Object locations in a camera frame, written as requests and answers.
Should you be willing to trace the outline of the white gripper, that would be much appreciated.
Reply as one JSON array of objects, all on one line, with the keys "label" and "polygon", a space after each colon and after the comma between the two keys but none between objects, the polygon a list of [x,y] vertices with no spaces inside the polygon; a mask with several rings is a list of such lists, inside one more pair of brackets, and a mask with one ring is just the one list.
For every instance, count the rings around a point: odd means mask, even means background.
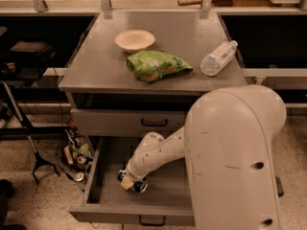
[{"label": "white gripper", "polygon": [[133,167],[130,165],[126,166],[126,174],[128,177],[124,176],[121,181],[121,187],[124,190],[129,190],[133,187],[132,181],[140,181],[147,176],[148,172],[144,168]]}]

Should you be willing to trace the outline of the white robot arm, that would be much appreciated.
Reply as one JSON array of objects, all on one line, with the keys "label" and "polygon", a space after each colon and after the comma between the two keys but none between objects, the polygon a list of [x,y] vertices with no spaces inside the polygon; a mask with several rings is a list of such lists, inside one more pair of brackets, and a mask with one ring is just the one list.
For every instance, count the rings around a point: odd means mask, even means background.
[{"label": "white robot arm", "polygon": [[118,178],[144,191],[149,173],[182,158],[197,230],[283,230],[272,140],[285,121],[284,102],[266,86],[211,91],[168,138],[147,133]]}]

